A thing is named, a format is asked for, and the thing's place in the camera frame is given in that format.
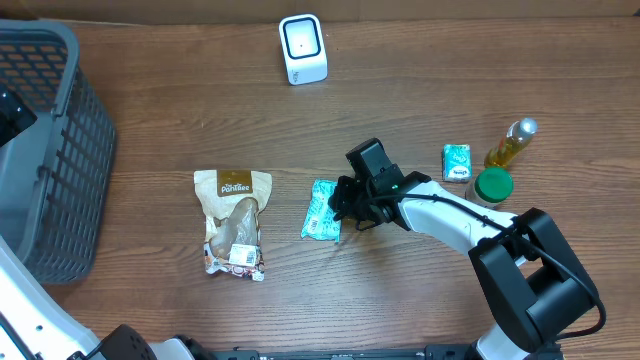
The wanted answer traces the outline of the small teal white box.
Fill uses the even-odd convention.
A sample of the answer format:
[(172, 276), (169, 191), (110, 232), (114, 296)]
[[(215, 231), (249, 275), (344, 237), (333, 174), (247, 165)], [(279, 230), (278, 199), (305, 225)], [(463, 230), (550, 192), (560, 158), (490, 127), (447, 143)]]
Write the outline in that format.
[(468, 144), (445, 144), (441, 157), (445, 182), (467, 183), (471, 180), (471, 147)]

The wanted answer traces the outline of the brown snack packet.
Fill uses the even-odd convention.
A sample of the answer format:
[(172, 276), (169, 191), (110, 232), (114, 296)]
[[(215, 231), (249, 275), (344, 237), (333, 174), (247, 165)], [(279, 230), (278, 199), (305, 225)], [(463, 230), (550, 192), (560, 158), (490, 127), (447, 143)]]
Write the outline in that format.
[(205, 216), (205, 272), (261, 282), (265, 265), (259, 215), (272, 193), (272, 175), (254, 170), (198, 170), (194, 190)]

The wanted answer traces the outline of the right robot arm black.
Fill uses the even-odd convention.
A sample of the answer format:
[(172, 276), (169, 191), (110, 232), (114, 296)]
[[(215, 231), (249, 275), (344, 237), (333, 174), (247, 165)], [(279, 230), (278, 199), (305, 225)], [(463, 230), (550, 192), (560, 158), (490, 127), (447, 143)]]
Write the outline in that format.
[(384, 223), (429, 235), (467, 256), (493, 327), (470, 345), (429, 345), (426, 356), (560, 359), (563, 340), (599, 332), (607, 320), (597, 287), (546, 212), (496, 211), (460, 198), (431, 177), (408, 175), (371, 138), (346, 154), (354, 173), (329, 199), (336, 219), (359, 231)]

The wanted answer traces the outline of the green lid jar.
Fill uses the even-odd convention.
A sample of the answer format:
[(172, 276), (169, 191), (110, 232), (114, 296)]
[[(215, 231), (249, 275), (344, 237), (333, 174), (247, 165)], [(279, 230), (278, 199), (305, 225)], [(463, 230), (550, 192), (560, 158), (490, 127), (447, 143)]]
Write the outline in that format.
[(514, 190), (511, 175), (503, 168), (490, 167), (478, 174), (465, 191), (465, 199), (486, 208), (496, 208)]

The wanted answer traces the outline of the teal white pouch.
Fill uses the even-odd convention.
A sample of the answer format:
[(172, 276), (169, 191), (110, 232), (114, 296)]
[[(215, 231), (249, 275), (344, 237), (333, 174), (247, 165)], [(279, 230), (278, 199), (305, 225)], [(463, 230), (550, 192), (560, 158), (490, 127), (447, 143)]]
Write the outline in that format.
[(302, 238), (319, 241), (340, 241), (341, 222), (335, 221), (335, 212), (329, 206), (335, 181), (316, 179), (311, 188), (311, 201), (301, 230)]

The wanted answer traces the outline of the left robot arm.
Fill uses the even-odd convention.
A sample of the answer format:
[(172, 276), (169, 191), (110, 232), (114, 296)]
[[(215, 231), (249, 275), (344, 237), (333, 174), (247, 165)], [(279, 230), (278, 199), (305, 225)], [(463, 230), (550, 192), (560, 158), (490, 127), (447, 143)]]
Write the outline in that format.
[[(55, 174), (45, 166), (20, 181), (31, 185), (33, 194), (27, 199), (13, 200), (13, 191), (1, 189), (1, 234), (21, 235), (22, 245), (35, 244), (43, 227), (49, 194), (81, 201), (86, 207), (67, 209), (88, 223), (81, 227), (84, 235), (95, 237), (104, 210), (104, 197), (110, 171), (98, 170), (80, 181), (73, 180), (71, 189), (58, 191), (51, 179)], [(178, 338), (160, 343), (147, 343), (127, 325), (121, 325), (100, 340), (88, 328), (66, 313), (24, 266), (20, 257), (1, 239), (1, 355), (6, 359), (191, 359), (192, 352)]]

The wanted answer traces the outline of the yellow dish soap bottle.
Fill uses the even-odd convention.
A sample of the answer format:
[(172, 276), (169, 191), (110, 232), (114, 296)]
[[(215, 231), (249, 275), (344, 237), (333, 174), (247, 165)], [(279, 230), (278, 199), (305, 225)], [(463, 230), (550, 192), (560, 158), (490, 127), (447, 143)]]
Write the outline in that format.
[(538, 123), (533, 118), (523, 118), (514, 122), (499, 144), (489, 150), (484, 166), (507, 168), (514, 158), (526, 148), (538, 131)]

